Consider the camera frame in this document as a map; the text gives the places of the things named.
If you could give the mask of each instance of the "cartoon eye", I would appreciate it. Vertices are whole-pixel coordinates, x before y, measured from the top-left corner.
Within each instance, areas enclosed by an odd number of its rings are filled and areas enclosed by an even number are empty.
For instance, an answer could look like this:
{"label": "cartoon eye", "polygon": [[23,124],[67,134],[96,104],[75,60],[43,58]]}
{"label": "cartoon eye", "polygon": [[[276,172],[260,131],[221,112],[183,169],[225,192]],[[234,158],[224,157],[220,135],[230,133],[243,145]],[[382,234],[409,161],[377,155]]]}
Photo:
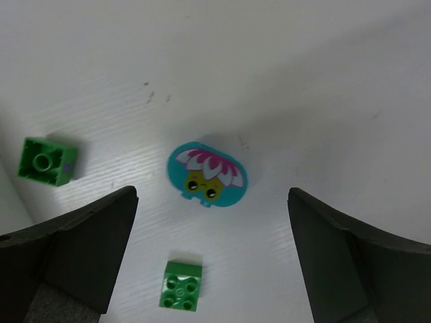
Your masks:
{"label": "cartoon eye", "polygon": [[189,190],[195,190],[197,188],[197,183],[194,180],[191,180],[187,183],[187,187]]}
{"label": "cartoon eye", "polygon": [[215,190],[213,190],[212,188],[210,188],[209,190],[207,190],[207,196],[208,196],[210,199],[213,199],[214,197],[216,197],[216,192],[215,192]]}

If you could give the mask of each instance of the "white surface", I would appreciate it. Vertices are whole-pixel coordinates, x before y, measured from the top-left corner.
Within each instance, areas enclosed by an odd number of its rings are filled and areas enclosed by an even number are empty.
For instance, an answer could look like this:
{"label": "white surface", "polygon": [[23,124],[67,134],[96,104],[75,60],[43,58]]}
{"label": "white surface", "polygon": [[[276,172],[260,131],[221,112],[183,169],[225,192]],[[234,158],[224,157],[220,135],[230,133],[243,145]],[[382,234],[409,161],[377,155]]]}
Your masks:
{"label": "white surface", "polygon": [[0,160],[0,236],[33,224]]}
{"label": "white surface", "polygon": [[[102,322],[312,322],[286,207],[293,186],[431,243],[423,3],[4,1],[7,169],[26,135],[81,146],[79,180],[67,186],[14,179],[35,220],[126,184],[139,192]],[[249,172],[249,192],[232,208],[183,200],[166,179],[169,153],[202,137]],[[195,314],[158,308],[173,250],[203,257]]]}

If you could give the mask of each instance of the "lego brick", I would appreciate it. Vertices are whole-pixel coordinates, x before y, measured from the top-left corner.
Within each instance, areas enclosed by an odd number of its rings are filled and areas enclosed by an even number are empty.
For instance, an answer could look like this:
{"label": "lego brick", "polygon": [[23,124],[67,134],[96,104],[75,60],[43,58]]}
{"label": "lego brick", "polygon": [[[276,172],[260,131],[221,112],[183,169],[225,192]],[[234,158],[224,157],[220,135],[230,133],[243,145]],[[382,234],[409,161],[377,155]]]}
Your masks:
{"label": "lego brick", "polygon": [[26,138],[18,176],[62,186],[71,180],[76,158],[76,147],[43,138]]}
{"label": "lego brick", "polygon": [[159,306],[196,312],[201,280],[202,266],[168,262]]}

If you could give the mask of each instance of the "lego stud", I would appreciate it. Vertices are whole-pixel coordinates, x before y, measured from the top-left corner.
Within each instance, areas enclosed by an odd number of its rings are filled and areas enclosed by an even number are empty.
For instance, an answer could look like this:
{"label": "lego stud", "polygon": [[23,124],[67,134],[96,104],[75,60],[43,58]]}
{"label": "lego stud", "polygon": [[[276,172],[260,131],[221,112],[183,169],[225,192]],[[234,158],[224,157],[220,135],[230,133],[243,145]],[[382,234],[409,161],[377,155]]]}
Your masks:
{"label": "lego stud", "polygon": [[187,285],[186,285],[186,290],[189,293],[192,293],[196,290],[196,286],[197,286],[197,281],[194,278],[191,278],[187,281]]}
{"label": "lego stud", "polygon": [[195,300],[192,297],[188,297],[185,299],[183,303],[183,308],[187,311],[191,310],[191,308],[195,305]]}
{"label": "lego stud", "polygon": [[163,301],[163,305],[165,308],[171,308],[175,303],[175,296],[168,295]]}
{"label": "lego stud", "polygon": [[174,275],[170,275],[168,277],[168,281],[166,282],[166,286],[168,289],[174,289],[176,287],[176,284],[178,284],[178,278]]}
{"label": "lego stud", "polygon": [[45,172],[51,168],[59,167],[61,162],[61,154],[52,153],[39,153],[33,159],[33,167],[39,172]]}

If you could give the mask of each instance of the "cartoon face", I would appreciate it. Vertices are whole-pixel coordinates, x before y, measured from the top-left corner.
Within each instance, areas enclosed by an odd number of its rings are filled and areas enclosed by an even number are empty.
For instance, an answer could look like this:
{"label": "cartoon face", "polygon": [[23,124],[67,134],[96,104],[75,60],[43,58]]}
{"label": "cartoon face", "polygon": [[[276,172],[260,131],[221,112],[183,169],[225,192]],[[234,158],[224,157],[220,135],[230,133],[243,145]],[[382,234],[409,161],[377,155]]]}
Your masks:
{"label": "cartoon face", "polygon": [[191,194],[195,194],[200,190],[203,192],[203,198],[208,201],[215,201],[222,193],[223,184],[216,177],[211,180],[206,180],[202,172],[196,170],[189,172],[186,179],[186,190]]}
{"label": "cartoon face", "polygon": [[168,175],[183,197],[200,199],[205,207],[237,203],[248,185],[240,163],[202,143],[187,143],[175,149],[168,160]]}

